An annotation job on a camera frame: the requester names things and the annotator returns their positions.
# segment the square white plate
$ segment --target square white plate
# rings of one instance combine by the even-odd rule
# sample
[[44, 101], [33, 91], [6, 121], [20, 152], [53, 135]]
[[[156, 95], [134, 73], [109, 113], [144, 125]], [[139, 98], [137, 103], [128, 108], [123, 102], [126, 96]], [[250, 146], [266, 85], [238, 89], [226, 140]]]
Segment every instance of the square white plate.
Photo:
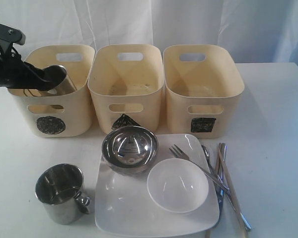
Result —
[[[154, 164], [173, 158], [169, 147], [179, 146], [192, 161], [209, 171], [199, 140], [189, 134], [157, 135], [159, 151]], [[159, 208], [147, 191], [146, 171], [129, 177], [112, 171], [101, 159], [95, 194], [95, 222], [101, 230], [125, 237], [172, 237], [204, 231], [219, 219], [219, 206], [209, 180], [207, 200], [198, 209], [176, 214]]]

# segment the black label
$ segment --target black label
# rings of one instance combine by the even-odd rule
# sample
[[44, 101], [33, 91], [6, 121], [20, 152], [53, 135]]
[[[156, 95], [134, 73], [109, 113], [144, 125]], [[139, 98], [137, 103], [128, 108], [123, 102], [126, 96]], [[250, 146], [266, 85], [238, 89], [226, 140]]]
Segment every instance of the black label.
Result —
[[122, 114], [121, 117], [119, 117], [111, 127], [113, 130], [118, 129], [123, 126], [127, 125], [138, 125], [140, 126], [137, 122], [131, 119], [131, 117], [127, 116], [126, 114]]
[[212, 132], [216, 118], [193, 118], [191, 132]]
[[48, 135], [60, 134], [65, 130], [65, 123], [56, 117], [42, 117], [36, 121], [36, 126], [40, 132]]

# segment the small white bowl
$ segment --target small white bowl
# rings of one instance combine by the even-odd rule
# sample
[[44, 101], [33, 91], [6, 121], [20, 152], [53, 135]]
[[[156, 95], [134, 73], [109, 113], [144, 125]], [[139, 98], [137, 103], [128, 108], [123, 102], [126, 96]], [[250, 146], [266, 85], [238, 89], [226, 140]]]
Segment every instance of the small white bowl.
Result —
[[166, 159], [156, 164], [147, 179], [152, 200], [169, 212], [186, 213], [200, 207], [209, 193], [203, 171], [183, 159]]

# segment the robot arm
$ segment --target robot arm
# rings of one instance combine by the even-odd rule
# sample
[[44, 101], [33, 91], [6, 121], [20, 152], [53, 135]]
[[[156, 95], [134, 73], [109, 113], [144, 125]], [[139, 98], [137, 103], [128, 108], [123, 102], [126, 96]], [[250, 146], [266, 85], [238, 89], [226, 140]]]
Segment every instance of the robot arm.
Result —
[[57, 86], [45, 72], [23, 62], [13, 44], [24, 45], [25, 35], [0, 23], [0, 87], [48, 91]]

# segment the black circular sticker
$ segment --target black circular sticker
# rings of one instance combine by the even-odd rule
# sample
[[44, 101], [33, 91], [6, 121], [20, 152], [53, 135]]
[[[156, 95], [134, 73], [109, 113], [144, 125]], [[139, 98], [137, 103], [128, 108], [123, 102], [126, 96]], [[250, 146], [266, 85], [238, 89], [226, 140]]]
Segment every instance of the black circular sticker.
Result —
[[36, 121], [36, 126], [44, 134], [55, 135], [65, 130], [65, 123], [56, 117], [42, 117]]

